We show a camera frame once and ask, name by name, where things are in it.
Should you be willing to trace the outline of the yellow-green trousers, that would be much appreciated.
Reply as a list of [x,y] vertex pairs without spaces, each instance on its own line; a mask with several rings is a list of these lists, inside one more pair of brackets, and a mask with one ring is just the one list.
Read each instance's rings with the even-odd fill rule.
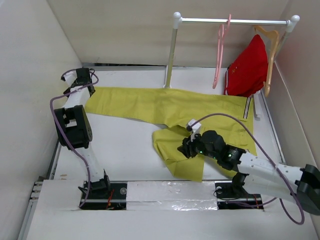
[[90,114],[141,120],[164,129],[152,133],[153,147],[170,173],[179,179],[201,182],[205,157],[186,158],[178,147],[189,136],[186,124],[201,121],[201,132],[214,130],[227,144],[256,154],[256,145],[245,129],[254,131],[254,101],[250,97],[201,94],[181,89],[96,87],[85,105]]

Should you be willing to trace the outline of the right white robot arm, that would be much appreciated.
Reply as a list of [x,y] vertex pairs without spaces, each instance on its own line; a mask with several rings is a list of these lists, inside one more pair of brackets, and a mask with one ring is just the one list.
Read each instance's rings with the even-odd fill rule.
[[273,165],[269,160],[225,143],[214,130],[184,138],[177,150],[188,159],[201,154],[216,160],[223,169],[235,171],[231,191],[237,197],[247,193],[268,195],[292,203],[299,202],[305,212],[316,216],[320,214],[320,171],[313,165]]

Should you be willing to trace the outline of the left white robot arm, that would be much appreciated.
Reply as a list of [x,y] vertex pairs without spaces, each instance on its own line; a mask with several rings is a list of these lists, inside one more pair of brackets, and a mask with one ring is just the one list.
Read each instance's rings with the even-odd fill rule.
[[61,80],[68,88],[50,101],[59,142],[83,161],[88,180],[79,189],[84,194],[107,198],[112,191],[111,183],[90,145],[93,130],[85,111],[87,101],[96,92],[94,85],[99,78],[94,69],[82,67],[66,71]]

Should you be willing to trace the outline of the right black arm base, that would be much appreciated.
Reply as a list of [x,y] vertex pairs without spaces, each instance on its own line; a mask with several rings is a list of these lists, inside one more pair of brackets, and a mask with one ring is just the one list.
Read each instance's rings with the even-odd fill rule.
[[250,194],[243,188],[246,174],[237,173],[232,180],[215,181],[213,195],[219,210],[264,210],[260,194]]

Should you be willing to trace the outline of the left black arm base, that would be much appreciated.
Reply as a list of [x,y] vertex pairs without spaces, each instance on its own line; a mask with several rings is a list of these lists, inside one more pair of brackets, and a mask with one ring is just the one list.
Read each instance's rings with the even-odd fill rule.
[[79,186],[81,191],[80,209],[82,210],[107,210],[121,211],[127,209],[127,190],[126,181],[110,181],[107,175],[99,181],[90,183],[85,181],[83,186]]

